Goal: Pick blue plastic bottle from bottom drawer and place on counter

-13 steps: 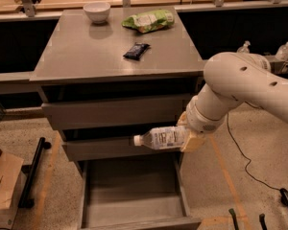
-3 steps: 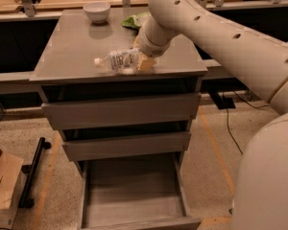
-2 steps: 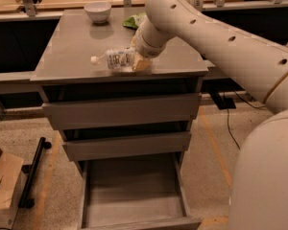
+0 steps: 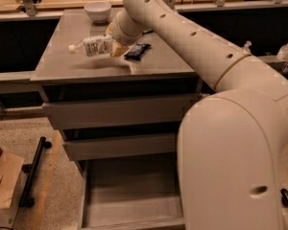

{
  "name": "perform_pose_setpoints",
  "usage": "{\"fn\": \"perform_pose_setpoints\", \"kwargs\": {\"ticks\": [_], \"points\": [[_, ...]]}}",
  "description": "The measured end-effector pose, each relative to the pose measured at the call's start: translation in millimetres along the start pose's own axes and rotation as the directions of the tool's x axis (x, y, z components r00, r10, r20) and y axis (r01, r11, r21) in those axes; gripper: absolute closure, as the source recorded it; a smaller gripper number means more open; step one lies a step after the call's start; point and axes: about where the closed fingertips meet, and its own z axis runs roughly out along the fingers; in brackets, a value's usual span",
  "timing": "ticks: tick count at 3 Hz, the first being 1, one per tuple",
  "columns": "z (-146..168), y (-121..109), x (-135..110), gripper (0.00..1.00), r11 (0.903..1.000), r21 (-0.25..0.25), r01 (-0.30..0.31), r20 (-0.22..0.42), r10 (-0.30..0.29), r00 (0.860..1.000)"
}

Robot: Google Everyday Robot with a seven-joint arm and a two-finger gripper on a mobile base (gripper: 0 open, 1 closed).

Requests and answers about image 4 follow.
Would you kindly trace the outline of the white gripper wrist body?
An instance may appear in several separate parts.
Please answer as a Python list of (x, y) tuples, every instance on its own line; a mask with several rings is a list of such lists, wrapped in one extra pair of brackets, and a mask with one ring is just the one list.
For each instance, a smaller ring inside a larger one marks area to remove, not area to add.
[(116, 16), (106, 29), (106, 34), (123, 46), (133, 45), (142, 35), (144, 26), (130, 19)]

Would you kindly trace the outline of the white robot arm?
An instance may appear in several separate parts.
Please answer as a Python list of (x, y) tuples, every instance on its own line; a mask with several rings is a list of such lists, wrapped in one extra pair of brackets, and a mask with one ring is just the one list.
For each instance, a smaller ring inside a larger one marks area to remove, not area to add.
[(161, 37), (211, 88), (184, 115), (178, 175), (186, 230), (283, 230), (278, 158), (288, 142), (288, 80), (179, 15), (174, 0), (123, 0), (112, 33)]

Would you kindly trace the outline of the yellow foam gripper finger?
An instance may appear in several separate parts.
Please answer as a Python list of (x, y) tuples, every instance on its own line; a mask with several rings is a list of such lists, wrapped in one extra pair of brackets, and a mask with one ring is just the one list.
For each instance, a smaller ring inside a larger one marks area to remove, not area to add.
[(110, 55), (112, 57), (120, 57), (120, 56), (124, 55), (128, 50), (129, 50), (128, 46), (123, 46), (119, 42), (113, 40)]

